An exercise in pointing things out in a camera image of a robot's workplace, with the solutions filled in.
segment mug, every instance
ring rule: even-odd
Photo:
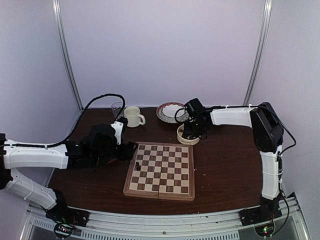
[[[140,109],[137,106],[128,106],[124,110],[124,117],[128,119],[127,127],[135,128],[139,125],[145,125],[145,116],[140,114]]]

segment light chessboard square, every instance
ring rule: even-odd
[[[195,198],[193,147],[154,142],[138,144],[129,165],[124,195],[192,201]]]

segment brown tabletop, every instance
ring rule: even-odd
[[[124,141],[179,143],[177,124],[162,122],[156,108],[142,108],[146,124],[127,128]],[[89,109],[72,140],[80,140],[92,125],[113,121],[109,109]],[[193,146],[195,199],[173,201],[123,194],[129,162],[115,161],[92,169],[56,169],[50,188],[59,189],[69,206],[119,214],[173,215],[212,213],[259,205],[262,162],[250,128],[213,126],[208,138]]]

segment plate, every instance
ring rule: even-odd
[[[175,120],[176,112],[183,108],[184,105],[178,102],[168,102],[159,106],[156,110],[156,115],[158,118],[169,124],[178,124]],[[179,122],[184,122],[189,119],[189,115],[186,111],[179,111],[176,115],[176,119]]]

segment chessboard frame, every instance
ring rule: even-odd
[[[139,145],[163,145],[168,147],[184,147],[188,148],[188,156],[189,156],[189,194],[184,194],[183,196],[181,194],[176,193],[166,193],[166,192],[144,192],[143,196],[141,193],[137,192],[136,190],[129,189],[132,174],[135,169],[135,159],[137,158],[138,151],[135,152],[132,160],[129,164],[129,169],[127,172],[127,176],[125,179],[125,184],[123,188],[123,194],[125,196],[130,197],[138,197],[138,198],[151,198],[151,199],[162,199],[162,200],[178,200],[178,201],[193,201],[195,199],[195,172],[194,172],[194,153],[193,153],[193,146],[192,145],[182,145],[182,144],[176,144],[176,143],[165,143],[165,142],[136,142]]]

